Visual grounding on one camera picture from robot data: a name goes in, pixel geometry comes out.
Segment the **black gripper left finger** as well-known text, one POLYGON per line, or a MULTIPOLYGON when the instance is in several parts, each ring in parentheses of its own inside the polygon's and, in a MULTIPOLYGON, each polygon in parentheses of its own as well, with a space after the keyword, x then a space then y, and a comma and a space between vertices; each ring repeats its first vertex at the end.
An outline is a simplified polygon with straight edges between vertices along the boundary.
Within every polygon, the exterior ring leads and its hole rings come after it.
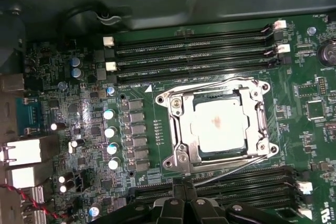
POLYGON ((158 199, 152 207, 142 202, 132 203, 98 218, 98 223, 183 223, 185 182, 174 179, 173 196, 158 199))

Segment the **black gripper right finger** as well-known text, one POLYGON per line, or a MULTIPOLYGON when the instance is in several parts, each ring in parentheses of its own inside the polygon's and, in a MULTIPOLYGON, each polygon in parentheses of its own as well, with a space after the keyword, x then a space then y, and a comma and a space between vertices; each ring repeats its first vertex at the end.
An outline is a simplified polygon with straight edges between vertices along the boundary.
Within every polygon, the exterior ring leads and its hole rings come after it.
POLYGON ((277 224, 288 221, 253 206, 240 202, 222 209, 216 201, 199 198, 194 184, 185 180, 185 197, 197 223, 265 223, 277 224))

